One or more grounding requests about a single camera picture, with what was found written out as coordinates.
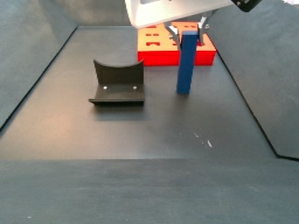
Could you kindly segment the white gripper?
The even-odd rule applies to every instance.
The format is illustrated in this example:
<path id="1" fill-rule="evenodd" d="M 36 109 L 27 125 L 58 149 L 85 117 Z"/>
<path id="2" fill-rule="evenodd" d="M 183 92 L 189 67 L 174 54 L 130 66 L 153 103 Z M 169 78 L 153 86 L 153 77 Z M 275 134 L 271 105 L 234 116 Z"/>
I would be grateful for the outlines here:
<path id="1" fill-rule="evenodd" d="M 182 49 L 181 33 L 170 21 L 201 14 L 198 22 L 199 45 L 205 45 L 203 34 L 210 29 L 215 10 L 233 5 L 231 0 L 126 0 L 126 11 L 131 25 L 137 28 L 165 23 L 170 39 Z"/>

